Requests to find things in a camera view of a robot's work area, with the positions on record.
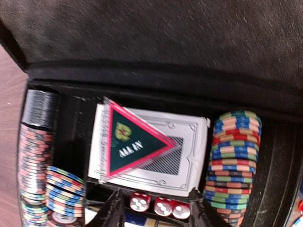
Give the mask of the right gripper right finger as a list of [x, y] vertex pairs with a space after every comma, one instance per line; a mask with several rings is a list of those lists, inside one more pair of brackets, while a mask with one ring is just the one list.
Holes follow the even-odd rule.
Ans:
[[227, 223], [215, 211], [202, 193], [193, 188], [189, 194], [191, 215], [190, 227], [226, 227]]

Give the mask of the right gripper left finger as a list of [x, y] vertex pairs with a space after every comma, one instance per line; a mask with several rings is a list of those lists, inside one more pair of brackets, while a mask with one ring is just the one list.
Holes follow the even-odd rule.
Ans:
[[121, 190], [114, 191], [87, 227], [124, 227], [125, 206]]

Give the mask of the red die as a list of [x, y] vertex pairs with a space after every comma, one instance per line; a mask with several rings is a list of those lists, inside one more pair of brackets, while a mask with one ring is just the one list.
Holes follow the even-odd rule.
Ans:
[[174, 201], [164, 197], [156, 197], [154, 204], [154, 212], [163, 217], [168, 217], [173, 212]]
[[137, 212], [146, 212], [149, 209], [150, 202], [150, 195], [140, 192], [133, 192], [130, 198], [130, 208]]
[[172, 215], [176, 219], [187, 219], [190, 216], [190, 205], [177, 202], [172, 210]]

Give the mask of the black poker case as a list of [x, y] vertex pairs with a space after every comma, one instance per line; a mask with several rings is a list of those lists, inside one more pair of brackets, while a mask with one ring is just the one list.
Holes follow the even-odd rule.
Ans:
[[263, 121], [244, 226], [283, 227], [303, 173], [300, 0], [3, 0], [0, 42], [34, 82], [124, 105]]

